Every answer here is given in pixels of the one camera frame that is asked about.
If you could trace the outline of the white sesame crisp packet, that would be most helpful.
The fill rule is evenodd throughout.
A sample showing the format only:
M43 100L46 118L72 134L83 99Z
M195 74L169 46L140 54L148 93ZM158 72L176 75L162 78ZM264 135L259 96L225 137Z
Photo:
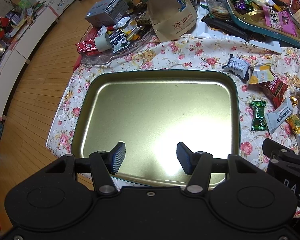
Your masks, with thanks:
M283 103L273 112L265 114L267 128L270 134L292 115L293 108L290 98L287 96Z

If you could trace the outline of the green candy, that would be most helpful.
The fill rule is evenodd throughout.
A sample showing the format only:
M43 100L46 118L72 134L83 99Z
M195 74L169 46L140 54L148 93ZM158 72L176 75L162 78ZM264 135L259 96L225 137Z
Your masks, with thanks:
M267 124L265 120L266 102L262 100L253 100L250 102L253 110L252 131L266 131Z

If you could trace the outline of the red snack packet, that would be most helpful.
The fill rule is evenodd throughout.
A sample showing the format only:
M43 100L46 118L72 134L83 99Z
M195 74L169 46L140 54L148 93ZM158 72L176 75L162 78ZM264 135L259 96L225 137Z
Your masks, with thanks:
M274 108L277 109L283 102L288 85L283 83L278 77L275 77L274 80L263 83L261 89L266 97L270 99Z

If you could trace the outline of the yellow silver snack packet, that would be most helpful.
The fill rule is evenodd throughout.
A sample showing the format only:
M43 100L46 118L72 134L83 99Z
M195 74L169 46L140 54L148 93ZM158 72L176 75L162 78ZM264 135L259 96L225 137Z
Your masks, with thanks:
M258 64L251 68L252 74L249 79L250 85L257 85L274 80L274 75L271 72L271 64Z

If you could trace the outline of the dark blue white snack packet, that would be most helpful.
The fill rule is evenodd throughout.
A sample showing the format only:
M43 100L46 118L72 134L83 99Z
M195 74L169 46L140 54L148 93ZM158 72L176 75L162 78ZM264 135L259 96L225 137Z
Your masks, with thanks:
M228 63L226 63L222 68L226 71L231 72L243 81L248 81L248 70L250 66L251 64L248 61L230 54Z

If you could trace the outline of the gold wrapped candy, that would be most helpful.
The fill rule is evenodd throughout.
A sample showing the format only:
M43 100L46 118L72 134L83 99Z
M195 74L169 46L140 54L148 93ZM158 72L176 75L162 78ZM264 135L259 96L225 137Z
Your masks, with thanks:
M300 134L300 118L297 114L289 116L285 121L290 125L294 134Z

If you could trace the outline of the empty gold tin tray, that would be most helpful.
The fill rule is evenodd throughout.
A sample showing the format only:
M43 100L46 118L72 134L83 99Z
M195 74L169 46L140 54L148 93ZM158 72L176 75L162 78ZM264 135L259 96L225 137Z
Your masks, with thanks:
M146 70L98 76L75 126L77 158L125 143L116 178L148 186L185 186L177 144L225 159L238 154L237 87L221 72Z

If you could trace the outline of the floral tablecloth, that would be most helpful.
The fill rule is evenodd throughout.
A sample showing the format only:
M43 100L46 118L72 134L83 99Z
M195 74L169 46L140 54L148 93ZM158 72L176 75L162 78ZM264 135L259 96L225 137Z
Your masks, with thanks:
M170 42L151 42L142 50L113 60L104 66L82 65L77 68L65 90L47 139L47 148L57 157L72 154L71 145L81 106L92 81L103 74L146 70L198 70L221 72L231 77L237 87L240 124L240 145L237 155L266 170L269 158L262 152L262 143L270 138L299 153L297 137L290 125L283 122L273 134L269 131L252 131L253 110L250 102L266 102L265 114L275 108L258 85L250 85L224 70L230 54L248 61L251 67L269 63L272 73L288 85L284 99L293 96L293 87L300 87L300 49L285 47L280 55L243 42L215 39L198 39L184 35ZM117 187L135 186L133 183L113 178Z

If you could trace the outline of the white tape roll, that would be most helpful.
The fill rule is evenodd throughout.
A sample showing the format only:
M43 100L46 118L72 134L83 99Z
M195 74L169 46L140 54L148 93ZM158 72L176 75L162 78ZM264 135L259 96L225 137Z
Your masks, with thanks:
M104 33L100 36L94 38L94 44L99 52L104 52L112 48L109 36L107 33Z

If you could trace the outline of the white plastic tray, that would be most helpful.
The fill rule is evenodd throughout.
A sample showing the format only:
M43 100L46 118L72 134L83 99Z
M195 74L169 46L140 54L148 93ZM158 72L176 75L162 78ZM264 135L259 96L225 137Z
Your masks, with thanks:
M249 41L246 41L241 37L234 36L223 31L223 29L218 29L214 26L211 27L205 22L202 22L202 18L208 13L208 10L202 7L203 5L206 5L206 2L204 0L200 0L200 2L198 2L197 9L198 20L196 24L196 30L194 31L197 38L215 38L219 40L246 42L250 45L281 54L282 49L279 41L275 41L272 38L266 37L265 42L253 40L252 38Z

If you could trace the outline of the clear glass dish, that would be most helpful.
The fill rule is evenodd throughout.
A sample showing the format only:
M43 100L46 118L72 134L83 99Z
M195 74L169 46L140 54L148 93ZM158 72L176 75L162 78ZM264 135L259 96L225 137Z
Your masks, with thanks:
M86 64L89 66L94 65L105 65L114 59L119 59L128 54L136 53L138 50L141 50L147 43L151 41L152 38L157 38L155 35L153 28L149 25L141 28L141 31L138 32L141 34L141 37L136 41L131 41L130 44L115 53L113 53L113 48L104 52L99 52L97 50L89 51L89 52L79 52L79 57L77 59L77 64Z

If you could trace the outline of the white low cabinet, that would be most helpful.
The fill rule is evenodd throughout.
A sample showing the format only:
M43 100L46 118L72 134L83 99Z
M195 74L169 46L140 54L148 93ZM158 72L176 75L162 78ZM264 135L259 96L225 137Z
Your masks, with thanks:
M58 15L54 9L46 7L19 40L11 43L4 54L0 62L0 120L4 119L5 106L22 68L26 63L30 63L31 53L57 21Z

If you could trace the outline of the pink snack pouch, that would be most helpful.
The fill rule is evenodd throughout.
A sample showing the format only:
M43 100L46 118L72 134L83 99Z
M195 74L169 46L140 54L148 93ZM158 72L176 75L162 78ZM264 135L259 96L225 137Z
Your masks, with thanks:
M296 28L286 11L274 11L263 6L266 26L281 31L282 33L297 36Z

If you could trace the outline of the grey cardboard box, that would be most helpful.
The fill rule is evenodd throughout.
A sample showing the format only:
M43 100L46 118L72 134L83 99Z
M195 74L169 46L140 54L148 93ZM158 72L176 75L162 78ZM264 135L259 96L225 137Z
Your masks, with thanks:
M117 24L129 6L124 0L102 0L87 12L85 20L95 27Z

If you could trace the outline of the kraft paper snack bag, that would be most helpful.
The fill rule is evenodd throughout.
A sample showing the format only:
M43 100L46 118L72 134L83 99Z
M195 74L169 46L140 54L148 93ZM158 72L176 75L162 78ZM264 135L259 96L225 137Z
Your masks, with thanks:
M196 25L197 12L190 0L142 0L160 42L176 40Z

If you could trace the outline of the teal gold snack tray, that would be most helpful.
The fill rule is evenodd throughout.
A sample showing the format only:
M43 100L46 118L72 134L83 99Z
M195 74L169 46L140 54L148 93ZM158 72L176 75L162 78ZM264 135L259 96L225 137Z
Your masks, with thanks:
M239 27L300 48L300 8L278 0L225 0Z

